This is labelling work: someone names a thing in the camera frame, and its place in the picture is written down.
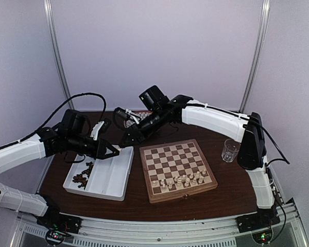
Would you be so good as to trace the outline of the white chess king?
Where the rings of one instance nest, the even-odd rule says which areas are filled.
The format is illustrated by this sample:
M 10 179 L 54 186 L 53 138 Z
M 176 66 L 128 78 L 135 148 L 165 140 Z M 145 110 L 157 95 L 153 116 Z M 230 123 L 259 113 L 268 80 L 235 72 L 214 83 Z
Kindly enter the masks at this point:
M 176 187 L 177 187 L 177 188 L 181 188 L 181 186 L 182 186 L 182 178 L 179 177 L 179 178 L 177 179 Z

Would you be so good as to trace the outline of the white chess rook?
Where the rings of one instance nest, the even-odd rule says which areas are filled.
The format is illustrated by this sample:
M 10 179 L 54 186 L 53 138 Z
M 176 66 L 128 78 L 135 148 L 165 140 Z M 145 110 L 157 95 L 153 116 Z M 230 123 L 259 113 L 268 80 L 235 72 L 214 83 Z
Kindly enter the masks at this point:
M 198 180 L 198 183 L 199 183 L 199 184 L 202 184 L 202 183 L 203 183 L 203 178 L 204 178 L 203 176 L 200 176 L 200 177 L 199 177 L 199 180 Z

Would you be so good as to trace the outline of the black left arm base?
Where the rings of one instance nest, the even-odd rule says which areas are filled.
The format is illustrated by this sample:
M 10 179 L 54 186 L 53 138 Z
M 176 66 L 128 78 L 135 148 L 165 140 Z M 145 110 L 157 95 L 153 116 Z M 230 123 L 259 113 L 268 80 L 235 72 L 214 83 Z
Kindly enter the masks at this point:
M 38 225 L 47 229 L 45 241 L 50 245 L 59 245 L 72 234 L 79 233 L 82 219 L 60 213 L 56 205 L 49 206 L 44 216 L 35 216 Z

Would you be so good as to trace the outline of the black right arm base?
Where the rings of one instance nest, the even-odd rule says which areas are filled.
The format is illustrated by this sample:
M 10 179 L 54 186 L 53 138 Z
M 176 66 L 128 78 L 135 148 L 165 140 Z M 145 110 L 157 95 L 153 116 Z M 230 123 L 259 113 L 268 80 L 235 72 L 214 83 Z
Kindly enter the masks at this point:
M 258 244 L 268 244 L 273 239 L 272 226 L 280 223 L 275 207 L 257 209 L 257 212 L 236 218 L 239 233 L 251 233 L 252 239 Z

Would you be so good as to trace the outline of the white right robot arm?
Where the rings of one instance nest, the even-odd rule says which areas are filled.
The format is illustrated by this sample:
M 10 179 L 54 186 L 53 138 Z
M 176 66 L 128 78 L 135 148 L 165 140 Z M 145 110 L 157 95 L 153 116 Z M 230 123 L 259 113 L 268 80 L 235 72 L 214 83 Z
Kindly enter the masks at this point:
M 230 112 L 185 95 L 168 99 L 156 85 L 141 93 L 139 98 L 152 114 L 124 130 L 120 147 L 139 145 L 170 122 L 194 125 L 222 134 L 241 145 L 237 163 L 247 171 L 257 207 L 261 209 L 254 215 L 254 223 L 265 227 L 273 219 L 271 208 L 274 195 L 266 167 L 267 150 L 259 114 Z

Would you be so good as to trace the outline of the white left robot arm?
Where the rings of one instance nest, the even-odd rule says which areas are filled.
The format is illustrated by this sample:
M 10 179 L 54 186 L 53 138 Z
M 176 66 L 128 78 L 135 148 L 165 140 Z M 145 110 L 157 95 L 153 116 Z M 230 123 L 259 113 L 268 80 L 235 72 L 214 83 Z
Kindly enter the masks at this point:
M 51 157 L 57 153 L 73 151 L 95 160 L 105 160 L 119 155 L 107 140 L 99 137 L 107 130 L 110 120 L 89 127 L 90 135 L 83 135 L 84 124 L 89 119 L 76 110 L 66 110 L 62 120 L 54 127 L 41 127 L 25 139 L 0 148 L 0 174 L 21 164 Z M 48 197 L 30 194 L 0 183 L 0 207 L 43 217 L 52 228 L 60 228 L 64 218 L 59 208 Z

